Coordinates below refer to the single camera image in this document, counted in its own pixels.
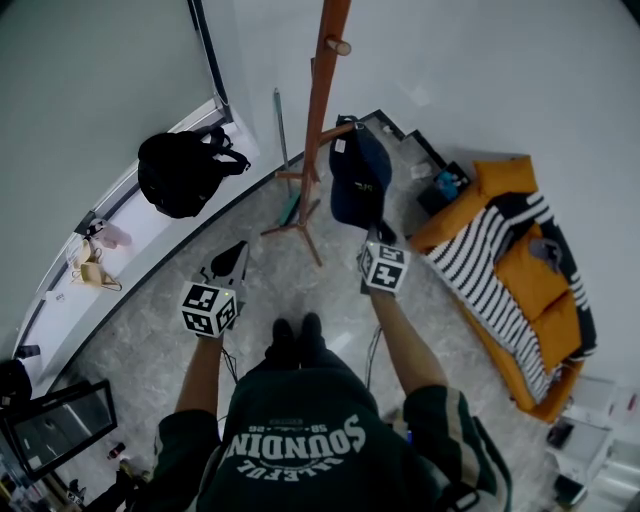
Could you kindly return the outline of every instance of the marble floor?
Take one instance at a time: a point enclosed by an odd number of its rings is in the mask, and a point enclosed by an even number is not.
[[[398,233],[409,233],[426,216],[415,196],[425,182],[412,178],[411,167],[424,159],[413,139],[398,141],[382,130],[377,119],[367,122],[391,157],[394,175],[385,217]],[[255,366],[270,342],[272,322],[279,316],[294,328],[307,311],[317,312],[329,348],[364,377],[366,352],[376,319],[368,297],[360,294],[356,255],[364,232],[335,222],[329,209],[331,174],[328,148],[322,148],[318,172],[322,197],[310,221],[310,231],[324,261],[314,265],[299,235],[272,237],[259,233],[271,227],[286,201],[285,184],[271,180],[215,221],[167,261],[87,344],[67,371],[65,382],[79,376],[109,379],[118,428],[76,456],[57,472],[65,482],[80,479],[87,486],[85,502],[114,482],[113,463],[106,453],[123,441],[127,453],[149,467],[158,422],[170,414],[192,352],[195,337],[183,331],[176,314],[177,294],[203,256],[239,240],[250,244],[247,272],[248,304],[236,329],[225,336],[225,347],[237,358],[238,375]],[[414,258],[398,299],[417,331],[434,350],[453,386],[467,396],[511,469],[513,509],[538,512],[549,506],[554,462],[544,452],[548,427],[519,412],[480,342],[463,320],[447,290],[431,269]],[[227,412],[234,382],[222,364],[219,417]],[[401,406],[403,392],[384,343],[373,364],[371,390],[381,413]]]

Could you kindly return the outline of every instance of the black and white striped fabric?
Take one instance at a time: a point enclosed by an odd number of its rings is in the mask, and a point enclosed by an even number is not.
[[[572,271],[565,275],[571,283],[576,307],[579,313],[588,313],[580,275],[564,237],[555,225],[551,209],[539,192],[504,194],[492,200],[453,239],[440,244],[425,258],[481,325],[514,357],[531,396],[540,403],[559,367],[551,375],[546,373],[538,337],[509,290],[494,273],[496,261],[534,222],[540,225],[545,237],[561,238],[565,260],[561,270],[563,274]],[[581,334],[584,337],[582,323]],[[579,353],[572,358],[580,359],[595,350],[595,330],[592,331],[592,346],[585,347],[583,342]]]
[[[510,221],[491,206],[426,258],[482,326],[514,357],[529,393],[540,403],[552,377],[545,371],[535,332],[493,271],[509,227]]]
[[[498,211],[509,224],[509,227],[506,228],[507,235],[501,238],[501,250],[496,254],[495,261],[500,258],[508,246],[524,235],[534,222],[540,226],[544,238],[553,240],[560,246],[562,250],[560,272],[569,283],[574,294],[580,325],[581,346],[571,354],[570,359],[579,361],[593,354],[596,349],[596,330],[586,290],[571,254],[571,249],[544,196],[540,192],[534,194],[503,194],[493,199],[487,205],[487,208],[490,209],[494,206],[498,208]]]

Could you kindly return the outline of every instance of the sleeve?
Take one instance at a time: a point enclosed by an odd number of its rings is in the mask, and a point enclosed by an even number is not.
[[[151,481],[133,510],[187,510],[198,493],[207,461],[220,445],[218,421],[206,411],[183,411],[160,422]]]
[[[480,421],[469,414],[460,391],[444,386],[418,389],[405,401],[404,419],[416,451],[448,480],[446,499],[460,510],[473,510],[473,505],[511,510],[509,470]]]

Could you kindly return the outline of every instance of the baseball cap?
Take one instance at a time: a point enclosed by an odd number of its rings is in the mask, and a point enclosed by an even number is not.
[[[369,230],[383,223],[391,161],[382,143],[356,117],[339,116],[336,126],[352,122],[354,130],[331,142],[331,213],[338,222]]]

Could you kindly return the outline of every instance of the black and white marker cube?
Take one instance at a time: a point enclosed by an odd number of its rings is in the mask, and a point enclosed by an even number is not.
[[[185,329],[217,338],[238,315],[236,292],[187,281],[179,302]]]
[[[397,292],[407,275],[411,254],[376,242],[366,242],[360,257],[360,271],[368,286]]]

